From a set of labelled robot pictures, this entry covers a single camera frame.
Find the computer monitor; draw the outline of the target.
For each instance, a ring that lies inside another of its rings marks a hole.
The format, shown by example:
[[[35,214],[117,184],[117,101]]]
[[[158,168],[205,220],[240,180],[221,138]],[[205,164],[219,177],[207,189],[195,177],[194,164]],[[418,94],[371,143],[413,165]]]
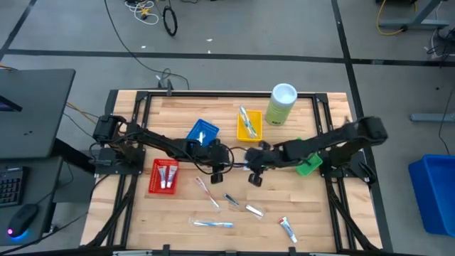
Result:
[[[22,107],[0,95],[0,112],[21,112]]]

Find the green toothbrush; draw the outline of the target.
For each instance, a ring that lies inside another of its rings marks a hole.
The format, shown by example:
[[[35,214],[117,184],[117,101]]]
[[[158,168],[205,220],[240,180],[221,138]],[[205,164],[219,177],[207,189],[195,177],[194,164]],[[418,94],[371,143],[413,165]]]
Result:
[[[242,116],[243,116],[244,125],[245,125],[246,129],[249,132],[250,138],[256,138],[257,137],[257,133],[256,133],[254,127],[252,126],[252,123],[250,121],[250,118],[247,115],[247,112],[243,111],[242,112]]]

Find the small silver tube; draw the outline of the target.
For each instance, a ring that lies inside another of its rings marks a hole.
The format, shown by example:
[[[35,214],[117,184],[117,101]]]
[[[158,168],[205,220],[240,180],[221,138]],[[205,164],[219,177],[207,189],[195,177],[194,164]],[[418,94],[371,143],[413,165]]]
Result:
[[[264,217],[264,213],[261,210],[255,208],[255,207],[253,207],[253,206],[251,206],[249,204],[247,204],[245,206],[245,209],[248,210],[249,212],[253,213],[257,218],[263,218]]]

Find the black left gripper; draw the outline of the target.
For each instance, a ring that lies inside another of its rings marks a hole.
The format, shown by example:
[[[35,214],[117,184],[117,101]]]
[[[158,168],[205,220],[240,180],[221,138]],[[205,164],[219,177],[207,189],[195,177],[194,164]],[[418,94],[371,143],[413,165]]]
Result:
[[[214,139],[208,146],[198,149],[199,163],[213,168],[213,172],[210,175],[211,184],[223,182],[223,170],[227,168],[227,171],[229,171],[233,167],[233,162],[230,160],[232,155],[231,150],[221,144],[219,139]]]

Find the green disinfecting wipes canister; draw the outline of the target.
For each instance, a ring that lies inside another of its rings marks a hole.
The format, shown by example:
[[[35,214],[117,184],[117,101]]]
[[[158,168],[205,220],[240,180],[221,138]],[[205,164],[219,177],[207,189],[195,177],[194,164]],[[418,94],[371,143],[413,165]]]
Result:
[[[283,125],[296,102],[297,96],[298,93],[292,85],[287,83],[275,85],[264,116],[266,122],[270,125]]]

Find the grey desk leg frame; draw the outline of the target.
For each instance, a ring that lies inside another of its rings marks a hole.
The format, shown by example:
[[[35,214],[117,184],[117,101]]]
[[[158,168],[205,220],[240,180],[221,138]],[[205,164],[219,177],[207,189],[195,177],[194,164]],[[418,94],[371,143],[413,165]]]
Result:
[[[449,23],[437,17],[428,18],[431,13],[437,14],[441,3],[446,0],[428,0],[422,8],[417,8],[417,12],[411,19],[385,19],[382,20],[382,11],[388,0],[375,0],[380,4],[380,10],[376,18],[377,28],[398,28],[396,33],[404,32],[408,29],[438,29],[446,28]]]

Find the black computer mouse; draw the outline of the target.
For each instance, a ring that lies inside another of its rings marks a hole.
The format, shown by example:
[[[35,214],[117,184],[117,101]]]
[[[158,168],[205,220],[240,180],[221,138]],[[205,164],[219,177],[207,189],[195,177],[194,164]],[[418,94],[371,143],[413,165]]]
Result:
[[[10,238],[17,238],[26,232],[38,213],[37,204],[26,204],[10,219],[7,234]]]

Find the black keyboard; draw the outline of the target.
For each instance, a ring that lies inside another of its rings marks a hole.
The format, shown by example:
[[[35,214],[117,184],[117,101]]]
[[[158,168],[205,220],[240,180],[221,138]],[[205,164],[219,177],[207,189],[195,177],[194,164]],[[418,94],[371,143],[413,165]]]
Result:
[[[23,180],[23,167],[0,171],[0,208],[21,203]]]

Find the green plastic basket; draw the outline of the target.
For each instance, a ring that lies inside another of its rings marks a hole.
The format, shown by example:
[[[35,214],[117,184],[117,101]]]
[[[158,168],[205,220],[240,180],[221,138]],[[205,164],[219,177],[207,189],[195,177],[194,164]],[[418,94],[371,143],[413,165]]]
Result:
[[[308,176],[322,165],[322,163],[323,160],[317,152],[310,153],[301,164],[296,167],[296,172],[301,176]]]

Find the toothpaste tube with red end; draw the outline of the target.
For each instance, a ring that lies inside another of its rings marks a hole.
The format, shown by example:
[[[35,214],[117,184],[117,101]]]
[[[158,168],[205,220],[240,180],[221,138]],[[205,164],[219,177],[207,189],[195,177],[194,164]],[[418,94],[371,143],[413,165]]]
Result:
[[[283,229],[287,232],[287,235],[289,236],[290,240],[293,242],[293,243],[297,243],[298,240],[296,238],[296,235],[294,233],[294,231],[292,230],[291,228],[291,225],[287,219],[287,217],[282,217],[279,219],[279,224],[283,227]]]

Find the red toothbrush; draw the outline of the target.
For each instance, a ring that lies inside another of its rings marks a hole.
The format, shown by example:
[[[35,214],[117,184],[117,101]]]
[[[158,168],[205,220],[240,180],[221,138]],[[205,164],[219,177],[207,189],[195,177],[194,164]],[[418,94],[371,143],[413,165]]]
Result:
[[[205,194],[207,195],[207,197],[209,198],[210,202],[213,204],[213,206],[215,207],[216,210],[220,210],[220,206],[219,204],[216,202],[216,200],[213,198],[211,192],[207,189],[207,187],[205,186],[203,180],[199,177],[199,176],[196,176],[195,177],[195,182],[198,184],[198,186],[200,188],[203,189],[203,191],[205,192]]]

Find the black keyboard desk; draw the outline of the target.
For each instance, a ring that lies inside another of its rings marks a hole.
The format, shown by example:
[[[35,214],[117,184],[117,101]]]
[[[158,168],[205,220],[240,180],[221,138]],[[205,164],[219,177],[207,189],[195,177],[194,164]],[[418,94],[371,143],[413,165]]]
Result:
[[[50,225],[53,197],[58,187],[63,159],[59,156],[46,159],[0,160],[0,171],[23,167],[21,203],[0,208],[0,246],[23,245],[42,237]],[[7,227],[14,214],[26,204],[37,204],[38,213],[25,233],[10,238]]]

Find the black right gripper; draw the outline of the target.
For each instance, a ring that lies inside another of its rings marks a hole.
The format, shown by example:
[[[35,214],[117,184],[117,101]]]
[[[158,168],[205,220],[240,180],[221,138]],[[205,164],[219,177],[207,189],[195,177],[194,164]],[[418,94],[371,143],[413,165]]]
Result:
[[[283,167],[282,158],[277,150],[270,150],[271,145],[266,141],[260,141],[262,149],[249,148],[246,151],[247,166],[253,172],[248,177],[248,182],[256,187],[262,185],[261,169]]]

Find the blue toothbrush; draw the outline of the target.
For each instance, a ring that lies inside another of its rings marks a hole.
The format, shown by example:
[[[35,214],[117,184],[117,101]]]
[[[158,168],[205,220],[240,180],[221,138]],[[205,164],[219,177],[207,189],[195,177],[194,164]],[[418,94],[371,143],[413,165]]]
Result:
[[[246,130],[248,131],[250,138],[256,137],[255,130],[254,130],[252,124],[251,124],[251,121],[250,121],[248,115],[247,115],[246,109],[242,105],[240,105],[239,106],[239,111],[240,111],[240,116],[242,118],[244,126],[245,126]]]
[[[201,220],[201,219],[194,219],[191,218],[189,220],[194,226],[198,227],[217,227],[217,228],[234,228],[234,224],[231,222],[222,222],[222,221],[214,221],[214,220]]]

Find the small dark toiletry item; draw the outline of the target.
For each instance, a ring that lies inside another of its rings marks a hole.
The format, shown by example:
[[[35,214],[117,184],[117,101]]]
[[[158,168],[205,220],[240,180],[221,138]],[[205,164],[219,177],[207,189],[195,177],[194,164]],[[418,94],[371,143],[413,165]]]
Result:
[[[223,194],[223,197],[225,199],[227,199],[232,205],[236,206],[236,207],[240,207],[240,203],[238,201],[236,201],[232,196],[224,193]]]

